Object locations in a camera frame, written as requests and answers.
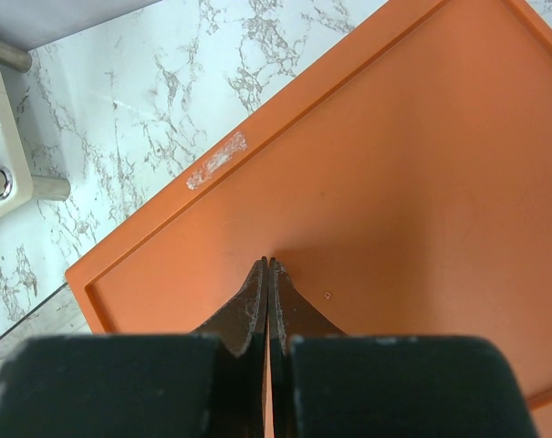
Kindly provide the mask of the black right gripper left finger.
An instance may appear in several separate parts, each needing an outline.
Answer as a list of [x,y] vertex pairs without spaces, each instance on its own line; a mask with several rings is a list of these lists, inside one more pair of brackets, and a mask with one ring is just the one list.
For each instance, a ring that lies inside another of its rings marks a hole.
[[191,374],[201,437],[263,437],[266,409],[266,258],[239,291],[193,333],[202,351]]

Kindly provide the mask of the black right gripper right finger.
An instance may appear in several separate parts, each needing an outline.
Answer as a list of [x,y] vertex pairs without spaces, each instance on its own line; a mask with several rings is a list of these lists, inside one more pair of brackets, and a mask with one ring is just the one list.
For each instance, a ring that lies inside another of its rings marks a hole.
[[274,258],[269,261],[268,313],[274,436],[294,437],[294,392],[289,365],[291,339],[294,336],[343,336],[345,332],[297,291],[283,263]]

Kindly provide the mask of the orange drawer box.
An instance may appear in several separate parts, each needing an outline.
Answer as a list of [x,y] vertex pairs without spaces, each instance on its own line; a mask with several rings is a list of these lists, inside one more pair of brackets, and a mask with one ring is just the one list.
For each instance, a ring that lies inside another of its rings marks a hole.
[[390,1],[84,255],[97,333],[194,329],[262,257],[350,334],[467,334],[552,437],[552,29]]

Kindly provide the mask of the clear drawer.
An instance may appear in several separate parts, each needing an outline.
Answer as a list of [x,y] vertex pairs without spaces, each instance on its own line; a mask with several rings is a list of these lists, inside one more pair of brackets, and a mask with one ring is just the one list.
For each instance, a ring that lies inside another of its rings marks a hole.
[[0,360],[29,338],[90,332],[69,285],[64,284],[0,337]]

